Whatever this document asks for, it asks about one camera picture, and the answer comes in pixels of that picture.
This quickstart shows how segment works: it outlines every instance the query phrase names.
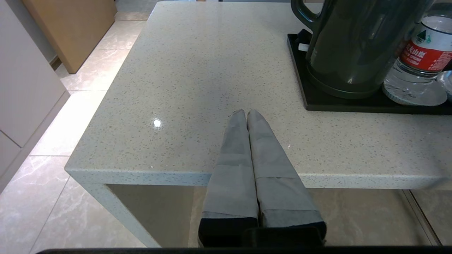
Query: table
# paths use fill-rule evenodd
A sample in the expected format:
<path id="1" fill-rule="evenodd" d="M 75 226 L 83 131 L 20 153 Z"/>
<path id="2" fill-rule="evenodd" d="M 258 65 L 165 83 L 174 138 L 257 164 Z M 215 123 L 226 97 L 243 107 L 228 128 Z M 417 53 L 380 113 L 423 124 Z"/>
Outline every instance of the table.
<path id="1" fill-rule="evenodd" d="M 240 108 L 308 188 L 450 188 L 452 117 L 303 108 L 286 41 L 302 28 L 289 3 L 159 2 L 66 171 L 149 247 L 187 245 L 193 187 Z"/>

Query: white cabinet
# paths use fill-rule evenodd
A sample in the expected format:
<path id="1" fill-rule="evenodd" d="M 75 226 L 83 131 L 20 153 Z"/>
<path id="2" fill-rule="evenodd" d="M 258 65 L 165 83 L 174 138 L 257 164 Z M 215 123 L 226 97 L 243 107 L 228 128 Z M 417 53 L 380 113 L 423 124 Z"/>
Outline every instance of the white cabinet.
<path id="1" fill-rule="evenodd" d="M 19 154 L 20 147 L 0 132 L 0 177 Z"/>
<path id="2" fill-rule="evenodd" d="M 0 24 L 0 130 L 23 147 L 66 89 L 4 0 Z"/>

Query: red label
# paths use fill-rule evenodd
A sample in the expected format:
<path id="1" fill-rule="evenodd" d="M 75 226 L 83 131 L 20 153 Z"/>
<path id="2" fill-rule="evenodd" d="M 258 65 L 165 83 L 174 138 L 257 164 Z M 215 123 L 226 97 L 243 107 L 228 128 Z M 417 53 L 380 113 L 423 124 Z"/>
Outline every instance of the red label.
<path id="1" fill-rule="evenodd" d="M 410 41 L 400 55 L 406 65 L 423 71 L 442 71 L 452 59 L 451 51 L 419 47 Z"/>

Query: floor tile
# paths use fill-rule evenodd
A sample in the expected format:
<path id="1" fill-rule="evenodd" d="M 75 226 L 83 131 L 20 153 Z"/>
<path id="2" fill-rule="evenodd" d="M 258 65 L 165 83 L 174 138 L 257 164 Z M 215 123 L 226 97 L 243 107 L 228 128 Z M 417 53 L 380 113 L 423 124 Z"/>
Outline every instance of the floor tile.
<path id="1" fill-rule="evenodd" d="M 0 194 L 0 253 L 29 253 L 69 178 L 67 159 L 29 156 Z"/>
<path id="2" fill-rule="evenodd" d="M 30 155 L 71 155 L 105 93 L 82 91 L 72 94 Z"/>
<path id="3" fill-rule="evenodd" d="M 55 71 L 69 91 L 106 91 L 113 82 L 129 49 L 94 49 L 75 74 L 60 65 Z"/>
<path id="4" fill-rule="evenodd" d="M 116 0 L 118 11 L 152 11 L 158 0 Z"/>
<path id="5" fill-rule="evenodd" d="M 198 227 L 201 221 L 202 206 L 206 197 L 207 188 L 204 186 L 195 186 L 193 190 L 193 208 L 190 218 L 190 233 L 188 235 L 188 247 L 198 247 Z"/>
<path id="6" fill-rule="evenodd" d="M 145 247 L 69 178 L 31 253 L 50 248 Z"/>
<path id="7" fill-rule="evenodd" d="M 116 21 L 96 49 L 131 49 L 146 21 Z"/>
<path id="8" fill-rule="evenodd" d="M 146 21 L 149 18 L 151 11 L 118 11 L 114 16 L 116 21 Z"/>
<path id="9" fill-rule="evenodd" d="M 430 244 L 401 190 L 309 192 L 327 224 L 329 246 Z"/>
<path id="10" fill-rule="evenodd" d="M 452 191 L 413 190 L 430 225 L 443 245 L 452 245 Z"/>

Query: quartz countertop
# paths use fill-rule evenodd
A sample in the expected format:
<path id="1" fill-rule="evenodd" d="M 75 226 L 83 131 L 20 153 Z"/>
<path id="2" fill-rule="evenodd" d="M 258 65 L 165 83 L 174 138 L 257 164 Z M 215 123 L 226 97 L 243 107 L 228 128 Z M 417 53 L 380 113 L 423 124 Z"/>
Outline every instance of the quartz countertop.
<path id="1" fill-rule="evenodd" d="M 307 187 L 447 182 L 451 116 L 304 109 L 287 46 L 302 28 L 289 3 L 159 2 L 66 170 L 86 183 L 206 185 L 242 108 L 264 115 Z"/>

